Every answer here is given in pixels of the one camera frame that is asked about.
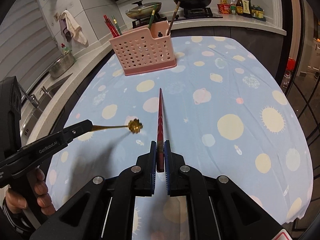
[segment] gold spoon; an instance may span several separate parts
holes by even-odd
[[[142,123],[140,123],[139,119],[130,120],[128,125],[120,125],[120,126],[102,126],[102,125],[93,125],[91,132],[105,130],[105,129],[112,129],[112,128],[123,128],[127,127],[132,133],[139,133],[140,130],[143,128]]]

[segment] pot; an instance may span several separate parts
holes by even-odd
[[[63,73],[65,73],[75,62],[76,60],[71,54],[70,50],[66,55],[62,55],[52,64],[49,69],[49,73],[52,77],[58,78]]]
[[[153,7],[156,4],[156,11],[155,13],[158,13],[161,9],[161,4],[160,2],[151,2],[151,3],[146,3],[142,4],[142,0],[138,2],[134,2],[132,4],[137,4],[135,8],[131,10],[126,10],[125,14],[134,20],[140,20],[142,18],[150,17],[153,11]]]
[[[206,8],[210,3],[211,0],[174,0],[177,4],[180,3],[180,7],[183,9],[199,9],[199,8]]]

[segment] stove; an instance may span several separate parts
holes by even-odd
[[[210,8],[199,9],[183,9],[183,17],[176,16],[175,21],[187,19],[201,19],[201,18],[223,18],[221,15],[213,13]]]
[[[161,17],[158,13],[156,13],[155,17],[153,18],[154,23],[162,22],[166,20],[167,20],[167,17]],[[149,25],[149,22],[150,22],[150,16],[146,18],[142,18],[140,20],[135,20],[132,22],[132,28],[134,29],[140,26]]]

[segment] condiment bottle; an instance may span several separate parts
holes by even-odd
[[[66,47],[63,43],[61,43],[61,48],[62,48],[63,55],[68,54],[68,52],[70,51],[69,48]]]
[[[230,13],[236,15],[236,0],[230,0]]]
[[[251,0],[242,0],[243,16],[251,18]]]
[[[258,5],[258,7],[256,7],[256,17],[259,19],[263,19],[263,9],[260,7],[260,5]]]
[[[255,8],[254,4],[251,6],[251,16],[252,17],[257,17],[256,16],[256,8]]]
[[[236,10],[238,15],[243,15],[243,3],[242,0],[238,0],[236,3]]]

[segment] chopstick basket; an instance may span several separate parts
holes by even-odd
[[[171,35],[166,35],[168,21],[138,27],[109,41],[124,70],[124,75],[135,75],[172,68],[177,65]]]

